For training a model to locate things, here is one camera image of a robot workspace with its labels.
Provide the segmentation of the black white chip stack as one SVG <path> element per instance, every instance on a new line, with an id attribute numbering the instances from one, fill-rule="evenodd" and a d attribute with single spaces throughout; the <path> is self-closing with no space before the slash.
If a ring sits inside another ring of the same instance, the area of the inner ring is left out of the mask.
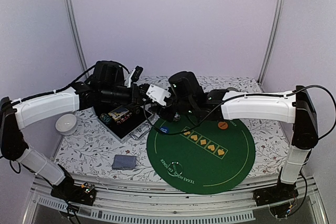
<path id="1" fill-rule="evenodd" d="M 180 119 L 181 119 L 181 116 L 178 113 L 176 113 L 174 118 L 173 118 L 173 121 L 178 122 Z"/>

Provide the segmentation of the orange big blind button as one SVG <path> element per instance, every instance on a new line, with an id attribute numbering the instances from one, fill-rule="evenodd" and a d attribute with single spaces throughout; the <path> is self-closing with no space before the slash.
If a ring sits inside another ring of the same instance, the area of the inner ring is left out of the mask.
<path id="1" fill-rule="evenodd" d="M 218 126 L 218 128 L 221 129 L 221 130 L 226 130 L 226 129 L 228 129 L 228 123 L 227 123 L 227 122 L 224 122 L 224 121 L 218 122 L 217 126 Z"/>

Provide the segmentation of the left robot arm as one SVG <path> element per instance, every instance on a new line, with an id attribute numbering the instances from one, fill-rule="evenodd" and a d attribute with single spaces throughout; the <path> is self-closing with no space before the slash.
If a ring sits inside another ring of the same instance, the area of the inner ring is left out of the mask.
<path id="1" fill-rule="evenodd" d="M 17 162 L 57 187 L 67 200 L 78 195 L 73 178 L 24 140 L 22 129 L 36 122 L 67 112 L 99 105 L 123 105 L 136 112 L 148 97 L 149 84 L 138 85 L 142 67 L 132 71 L 115 61 L 98 61 L 89 68 L 92 74 L 81 81 L 77 77 L 67 86 L 23 99 L 1 99 L 1 154 Z"/>

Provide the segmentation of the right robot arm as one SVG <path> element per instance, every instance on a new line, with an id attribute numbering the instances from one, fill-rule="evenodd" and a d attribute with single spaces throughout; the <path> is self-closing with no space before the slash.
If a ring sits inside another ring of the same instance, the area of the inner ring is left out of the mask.
<path id="1" fill-rule="evenodd" d="M 146 92 L 159 107 L 157 114 L 167 121 L 176 114 L 196 116 L 200 122 L 258 119 L 293 125 L 289 153 L 271 190 L 276 201 L 291 194 L 292 186 L 308 154 L 318 143 L 317 115 L 304 86 L 278 93 L 244 93 L 228 89 L 204 91 L 195 74 L 181 71 L 169 78 L 169 89 L 151 84 Z"/>

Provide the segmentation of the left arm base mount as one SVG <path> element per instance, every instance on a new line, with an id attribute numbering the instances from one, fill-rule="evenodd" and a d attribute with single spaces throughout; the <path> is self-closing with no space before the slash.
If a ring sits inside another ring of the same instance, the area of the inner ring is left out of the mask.
<path id="1" fill-rule="evenodd" d="M 93 206 L 96 199 L 96 187 L 92 183 L 85 182 L 75 185 L 74 182 L 62 182 L 53 186 L 50 195 L 65 202 L 74 202 L 82 205 Z"/>

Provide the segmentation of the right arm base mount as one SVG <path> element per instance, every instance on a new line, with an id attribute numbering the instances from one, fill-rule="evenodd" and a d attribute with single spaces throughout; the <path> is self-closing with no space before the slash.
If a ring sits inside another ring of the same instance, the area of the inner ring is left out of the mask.
<path id="1" fill-rule="evenodd" d="M 275 186 L 253 191 L 253 199 L 257 206 L 277 203 L 277 205 L 271 206 L 269 210 L 270 213 L 278 219 L 289 216 L 297 201 L 298 195 L 296 184 L 288 185 L 280 183 Z"/>

